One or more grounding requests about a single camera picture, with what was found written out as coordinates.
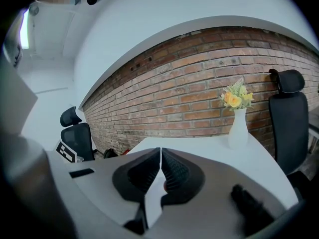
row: white ceiling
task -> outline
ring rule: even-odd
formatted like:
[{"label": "white ceiling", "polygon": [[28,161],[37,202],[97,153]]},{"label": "white ceiling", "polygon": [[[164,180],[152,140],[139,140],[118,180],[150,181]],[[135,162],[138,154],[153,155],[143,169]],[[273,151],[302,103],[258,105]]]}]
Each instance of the white ceiling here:
[{"label": "white ceiling", "polygon": [[39,13],[29,14],[29,49],[23,50],[23,56],[31,59],[76,57],[97,14],[109,1],[100,0],[94,5],[88,5],[86,0],[77,5],[35,2],[32,6],[38,6]]}]

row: curved white wall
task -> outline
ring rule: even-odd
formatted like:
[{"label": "curved white wall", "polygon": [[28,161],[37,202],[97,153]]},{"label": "curved white wall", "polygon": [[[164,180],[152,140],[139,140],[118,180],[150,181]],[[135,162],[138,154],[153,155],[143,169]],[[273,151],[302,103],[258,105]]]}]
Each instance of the curved white wall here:
[{"label": "curved white wall", "polygon": [[319,49],[316,35],[291,0],[111,0],[76,58],[77,106],[152,46],[191,31],[232,25],[275,31]]}]

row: white vase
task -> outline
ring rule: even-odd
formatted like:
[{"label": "white vase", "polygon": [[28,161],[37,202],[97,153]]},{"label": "white vase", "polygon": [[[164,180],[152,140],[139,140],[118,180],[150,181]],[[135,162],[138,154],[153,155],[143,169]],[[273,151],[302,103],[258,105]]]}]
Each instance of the white vase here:
[{"label": "white vase", "polygon": [[240,149],[246,146],[248,141],[248,129],[246,125],[246,108],[235,110],[235,120],[228,135],[228,143],[231,149]]}]

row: brick wall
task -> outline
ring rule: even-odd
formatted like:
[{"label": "brick wall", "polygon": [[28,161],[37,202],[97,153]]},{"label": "brick wall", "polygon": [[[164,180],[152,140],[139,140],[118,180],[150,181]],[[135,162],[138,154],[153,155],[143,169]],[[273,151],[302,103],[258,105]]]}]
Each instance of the brick wall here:
[{"label": "brick wall", "polygon": [[170,39],[135,57],[92,94],[83,106],[85,117],[101,152],[122,153],[148,136],[226,134],[234,113],[218,97],[243,77],[255,99],[246,115],[248,129],[273,154],[271,68],[300,71],[309,109],[319,105],[319,60],[313,52],[279,34],[223,27]]}]

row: black sign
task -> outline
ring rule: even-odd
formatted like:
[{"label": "black sign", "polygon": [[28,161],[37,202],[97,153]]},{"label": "black sign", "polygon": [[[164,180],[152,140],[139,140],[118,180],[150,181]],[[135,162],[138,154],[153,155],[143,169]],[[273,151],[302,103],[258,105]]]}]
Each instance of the black sign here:
[{"label": "black sign", "polygon": [[65,159],[67,159],[71,163],[75,163],[75,155],[62,142],[58,144],[56,151],[59,152],[61,156],[63,156]]}]

